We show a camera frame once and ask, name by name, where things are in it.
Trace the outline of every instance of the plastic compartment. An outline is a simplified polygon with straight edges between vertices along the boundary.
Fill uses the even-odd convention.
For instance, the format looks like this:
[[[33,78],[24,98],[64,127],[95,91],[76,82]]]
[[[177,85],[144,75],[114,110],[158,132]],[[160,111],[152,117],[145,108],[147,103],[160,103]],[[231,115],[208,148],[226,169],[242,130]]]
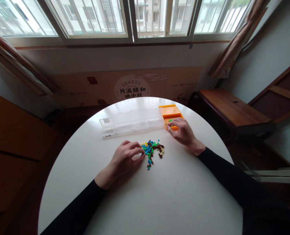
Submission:
[[[112,114],[115,134],[132,131],[132,120],[129,112]]]
[[[115,134],[115,125],[112,117],[99,119],[100,124],[102,125],[102,137],[110,136]]]
[[[133,131],[148,129],[147,109],[131,110],[130,115]]]
[[[165,124],[164,119],[162,118],[162,109],[163,108],[153,108],[147,110],[149,127],[158,127]]]
[[[167,129],[167,124],[171,119],[175,118],[183,118],[181,112],[178,110],[177,106],[175,104],[171,105],[164,105],[159,106],[159,108],[162,108],[162,117],[164,119],[165,128]],[[179,128],[177,126],[172,126],[171,129],[178,130]]]

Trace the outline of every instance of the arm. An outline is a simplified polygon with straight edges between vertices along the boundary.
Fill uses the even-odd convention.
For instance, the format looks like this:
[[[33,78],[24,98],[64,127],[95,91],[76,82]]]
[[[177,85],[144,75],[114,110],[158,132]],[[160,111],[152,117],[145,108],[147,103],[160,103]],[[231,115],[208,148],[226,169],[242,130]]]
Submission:
[[[290,209],[285,204],[267,191],[261,183],[206,148],[195,138],[186,120],[177,118],[168,124],[171,125],[177,126],[179,131],[174,132],[167,127],[170,134],[198,156],[243,208],[243,230],[246,226],[247,231],[264,230],[267,226],[270,231],[270,225],[275,231],[281,228],[290,230]]]
[[[137,160],[132,157],[142,153]],[[106,191],[115,180],[136,170],[145,158],[138,142],[125,140],[115,151],[111,162],[42,232],[45,234],[83,234]]]

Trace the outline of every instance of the clear plastic storage box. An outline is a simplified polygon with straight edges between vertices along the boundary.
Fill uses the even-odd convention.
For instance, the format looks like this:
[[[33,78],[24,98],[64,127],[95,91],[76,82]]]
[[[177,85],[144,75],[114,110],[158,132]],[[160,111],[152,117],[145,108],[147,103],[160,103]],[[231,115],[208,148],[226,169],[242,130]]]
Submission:
[[[103,130],[102,136],[108,137],[114,134],[164,126],[162,113],[163,108],[153,108],[112,114],[112,117],[99,119]]]
[[[158,127],[165,124],[162,117],[162,108],[153,108],[147,110],[148,126]]]
[[[147,109],[131,110],[130,115],[133,131],[148,129]]]
[[[129,112],[112,114],[115,124],[115,134],[132,131],[132,120]]]
[[[115,134],[115,125],[112,117],[99,119],[100,124],[102,125],[102,137],[110,136]]]

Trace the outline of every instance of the poster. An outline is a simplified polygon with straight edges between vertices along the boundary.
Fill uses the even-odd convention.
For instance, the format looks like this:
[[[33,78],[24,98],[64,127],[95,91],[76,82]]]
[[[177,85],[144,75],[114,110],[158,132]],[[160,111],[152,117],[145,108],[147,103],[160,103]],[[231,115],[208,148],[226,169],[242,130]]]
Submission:
[[[54,74],[52,97],[63,108],[113,104],[137,97],[160,97],[187,104],[202,67],[181,67],[77,74]]]

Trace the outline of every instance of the wooden bench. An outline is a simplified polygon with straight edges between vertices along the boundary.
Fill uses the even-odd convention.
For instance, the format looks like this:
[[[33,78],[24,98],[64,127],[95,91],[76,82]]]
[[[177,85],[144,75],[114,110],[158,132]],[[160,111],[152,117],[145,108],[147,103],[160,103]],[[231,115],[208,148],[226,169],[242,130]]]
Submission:
[[[194,92],[189,100],[189,106],[196,95],[230,129],[231,135],[228,140],[225,140],[226,144],[244,135],[264,134],[263,136],[266,138],[276,129],[270,118],[224,89]]]

